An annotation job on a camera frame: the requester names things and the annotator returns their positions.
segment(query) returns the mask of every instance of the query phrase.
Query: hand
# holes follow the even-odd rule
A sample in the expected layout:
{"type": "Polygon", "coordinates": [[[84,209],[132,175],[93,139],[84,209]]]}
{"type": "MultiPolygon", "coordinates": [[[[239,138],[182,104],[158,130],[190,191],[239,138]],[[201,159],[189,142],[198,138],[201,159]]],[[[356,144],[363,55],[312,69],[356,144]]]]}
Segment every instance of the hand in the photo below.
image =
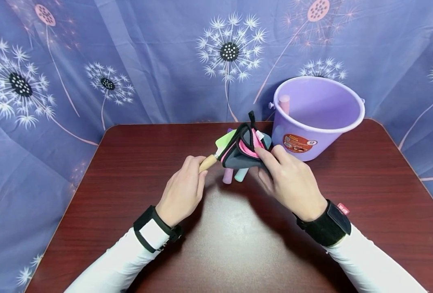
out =
{"type": "Polygon", "coordinates": [[[204,159],[202,156],[188,156],[180,170],[166,184],[156,211],[168,226],[174,227],[190,216],[202,200],[208,171],[199,174],[199,166],[204,159]]]}
{"type": "Polygon", "coordinates": [[[287,154],[281,145],[276,145],[272,154],[263,148],[256,148],[256,153],[273,177],[272,181],[259,169],[260,181],[281,204],[304,222],[311,222],[324,213],[327,201],[307,164],[287,154]]]}

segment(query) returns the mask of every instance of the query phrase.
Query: red tag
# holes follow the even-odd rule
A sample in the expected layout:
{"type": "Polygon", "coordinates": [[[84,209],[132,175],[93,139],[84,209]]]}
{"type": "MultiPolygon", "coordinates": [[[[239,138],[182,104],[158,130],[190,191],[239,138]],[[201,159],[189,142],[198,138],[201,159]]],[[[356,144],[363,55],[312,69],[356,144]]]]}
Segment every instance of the red tag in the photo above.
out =
{"type": "Polygon", "coordinates": [[[348,215],[348,213],[350,212],[343,204],[339,203],[337,204],[337,207],[339,208],[339,210],[344,214],[344,215],[348,215]]]}

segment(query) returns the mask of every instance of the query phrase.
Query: purple bucket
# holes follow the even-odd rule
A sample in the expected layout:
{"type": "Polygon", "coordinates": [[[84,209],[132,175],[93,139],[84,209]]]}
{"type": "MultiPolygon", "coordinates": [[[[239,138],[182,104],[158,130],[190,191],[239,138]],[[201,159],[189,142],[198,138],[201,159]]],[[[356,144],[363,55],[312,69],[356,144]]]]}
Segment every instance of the purple bucket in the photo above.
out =
{"type": "Polygon", "coordinates": [[[342,83],[323,77],[296,77],[275,92],[273,144],[301,161],[321,154],[365,117],[362,99],[342,83]]]}

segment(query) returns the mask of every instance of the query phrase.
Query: wooden table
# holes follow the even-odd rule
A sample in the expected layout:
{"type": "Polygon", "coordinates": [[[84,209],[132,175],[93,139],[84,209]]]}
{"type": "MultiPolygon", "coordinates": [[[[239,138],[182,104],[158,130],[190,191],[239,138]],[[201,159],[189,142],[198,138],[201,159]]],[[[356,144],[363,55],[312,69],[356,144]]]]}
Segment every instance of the wooden table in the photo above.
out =
{"type": "MultiPolygon", "coordinates": [[[[258,123],[271,133],[271,123],[258,123]]],[[[29,284],[63,292],[158,203],[185,157],[215,151],[234,123],[130,125],[106,132],[29,284]]],[[[433,293],[433,199],[384,131],[365,120],[309,162],[324,196],[433,293]]],[[[247,176],[222,183],[210,169],[204,200],[131,292],[354,292],[340,267],[293,216],[247,176]]]]}

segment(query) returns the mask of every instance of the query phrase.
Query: bucket label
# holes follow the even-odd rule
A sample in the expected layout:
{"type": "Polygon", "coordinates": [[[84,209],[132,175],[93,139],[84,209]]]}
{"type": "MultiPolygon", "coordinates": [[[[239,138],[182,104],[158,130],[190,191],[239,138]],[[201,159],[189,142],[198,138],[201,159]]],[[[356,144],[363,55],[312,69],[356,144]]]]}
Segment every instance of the bucket label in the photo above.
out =
{"type": "Polygon", "coordinates": [[[285,134],[283,137],[283,145],[285,148],[296,154],[305,153],[316,144],[317,141],[315,140],[308,140],[294,134],[285,134]]]}

